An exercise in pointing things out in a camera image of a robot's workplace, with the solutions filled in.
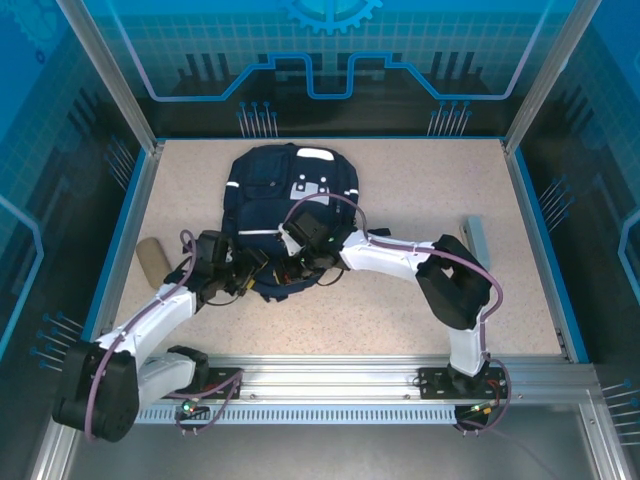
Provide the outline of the blue printed side panel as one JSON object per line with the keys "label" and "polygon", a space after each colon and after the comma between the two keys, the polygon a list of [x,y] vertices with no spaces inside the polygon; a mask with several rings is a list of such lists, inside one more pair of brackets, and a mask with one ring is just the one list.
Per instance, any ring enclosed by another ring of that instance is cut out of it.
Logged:
{"label": "blue printed side panel", "polygon": [[[576,0],[547,0],[531,89]],[[640,0],[602,0],[519,147],[605,399],[640,406]]]}
{"label": "blue printed side panel", "polygon": [[74,235],[108,242],[140,146],[56,0],[0,0],[0,365]]}

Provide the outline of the aluminium frame post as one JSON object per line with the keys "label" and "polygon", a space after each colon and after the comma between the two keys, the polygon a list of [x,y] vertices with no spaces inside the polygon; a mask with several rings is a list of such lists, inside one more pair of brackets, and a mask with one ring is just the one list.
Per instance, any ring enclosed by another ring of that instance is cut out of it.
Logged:
{"label": "aluminium frame post", "polygon": [[157,153],[158,140],[115,57],[82,0],[55,0],[142,149]]}
{"label": "aluminium frame post", "polygon": [[507,157],[515,154],[544,101],[589,26],[602,0],[576,0],[563,28],[554,41],[531,89],[522,102],[503,141]]}

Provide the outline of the navy blue backpack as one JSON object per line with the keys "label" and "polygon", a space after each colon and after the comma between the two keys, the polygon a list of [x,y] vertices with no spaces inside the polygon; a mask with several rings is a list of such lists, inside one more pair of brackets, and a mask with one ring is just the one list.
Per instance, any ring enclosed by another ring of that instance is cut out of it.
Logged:
{"label": "navy blue backpack", "polygon": [[[260,249],[268,256],[268,264],[256,274],[256,283],[248,291],[265,301],[280,302],[320,284],[329,270],[313,273],[298,261],[304,287],[283,287],[281,276],[274,271],[275,261],[288,257],[278,235],[279,225],[308,212],[329,231],[357,228],[358,201],[357,170],[339,152],[293,143],[258,146],[232,163],[217,231],[232,239],[230,262],[246,248]],[[191,256],[197,255],[196,241],[184,247]]]}

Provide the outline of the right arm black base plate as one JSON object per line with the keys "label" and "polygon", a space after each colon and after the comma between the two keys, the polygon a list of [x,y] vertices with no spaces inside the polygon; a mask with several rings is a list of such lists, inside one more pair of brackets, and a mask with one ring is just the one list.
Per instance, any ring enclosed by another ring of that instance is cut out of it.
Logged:
{"label": "right arm black base plate", "polygon": [[473,377],[449,367],[423,367],[417,370],[413,384],[422,400],[505,399],[509,392],[504,371],[499,367],[486,367]]}

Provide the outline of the tan fabric pencil case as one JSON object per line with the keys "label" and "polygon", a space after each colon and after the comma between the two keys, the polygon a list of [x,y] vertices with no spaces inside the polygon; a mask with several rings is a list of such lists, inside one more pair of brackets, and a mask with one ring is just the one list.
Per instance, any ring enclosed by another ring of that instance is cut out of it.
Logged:
{"label": "tan fabric pencil case", "polygon": [[155,237],[140,240],[135,253],[149,285],[158,290],[171,272],[169,260],[159,240]]}

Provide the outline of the blue table edge strip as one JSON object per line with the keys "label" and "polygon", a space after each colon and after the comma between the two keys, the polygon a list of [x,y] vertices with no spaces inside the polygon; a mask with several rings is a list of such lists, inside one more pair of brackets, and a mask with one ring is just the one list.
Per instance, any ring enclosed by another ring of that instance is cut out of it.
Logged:
{"label": "blue table edge strip", "polygon": [[113,326],[133,256],[133,225],[139,184],[148,167],[148,154],[141,149],[125,191],[125,197],[101,268],[80,340],[90,342]]}
{"label": "blue table edge strip", "polygon": [[530,173],[520,149],[513,154],[513,169],[522,196],[523,218],[531,241],[536,266],[540,274],[554,325],[560,331],[566,356],[572,363],[588,364],[589,358],[550,233],[544,221]]}

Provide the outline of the blue printed panel with gear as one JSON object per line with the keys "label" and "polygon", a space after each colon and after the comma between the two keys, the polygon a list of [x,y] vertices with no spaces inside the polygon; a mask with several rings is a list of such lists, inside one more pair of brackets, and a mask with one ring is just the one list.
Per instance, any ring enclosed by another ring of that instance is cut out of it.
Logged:
{"label": "blue printed panel with gear", "polygon": [[159,137],[495,137],[576,2],[86,5]]}

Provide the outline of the grey-blue pencil box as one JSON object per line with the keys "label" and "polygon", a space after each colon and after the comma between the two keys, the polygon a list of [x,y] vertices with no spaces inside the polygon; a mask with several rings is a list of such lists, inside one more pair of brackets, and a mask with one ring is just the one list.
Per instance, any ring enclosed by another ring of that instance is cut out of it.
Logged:
{"label": "grey-blue pencil box", "polygon": [[490,270],[491,256],[482,219],[476,215],[466,217],[461,224],[460,232],[471,254],[485,270]]}

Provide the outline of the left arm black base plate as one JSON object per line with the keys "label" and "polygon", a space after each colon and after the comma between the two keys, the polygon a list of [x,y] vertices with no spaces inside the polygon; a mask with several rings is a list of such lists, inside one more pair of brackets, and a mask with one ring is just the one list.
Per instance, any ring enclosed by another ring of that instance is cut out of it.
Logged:
{"label": "left arm black base plate", "polygon": [[236,400],[240,397],[243,374],[244,370],[241,368],[213,367],[209,369],[200,386],[190,385],[188,388],[165,395],[164,399],[224,400],[231,395],[231,399]]}

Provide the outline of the aluminium frame rail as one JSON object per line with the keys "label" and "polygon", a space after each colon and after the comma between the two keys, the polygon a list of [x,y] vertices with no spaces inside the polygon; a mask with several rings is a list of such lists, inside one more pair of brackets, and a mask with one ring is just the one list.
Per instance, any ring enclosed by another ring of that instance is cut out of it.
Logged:
{"label": "aluminium frame rail", "polygon": [[[417,404],[421,367],[444,367],[445,355],[211,355],[215,367],[244,371],[240,400],[254,404]],[[601,401],[590,364],[560,356],[506,356],[511,404]]]}

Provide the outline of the steel sheet shelf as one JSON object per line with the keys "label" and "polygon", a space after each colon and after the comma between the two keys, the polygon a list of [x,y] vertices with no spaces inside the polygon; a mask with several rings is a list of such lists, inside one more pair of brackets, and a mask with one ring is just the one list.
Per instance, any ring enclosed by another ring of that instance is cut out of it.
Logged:
{"label": "steel sheet shelf", "polygon": [[51,426],[27,480],[640,480],[598,404],[516,406],[492,431],[438,425],[135,427],[87,443]]}

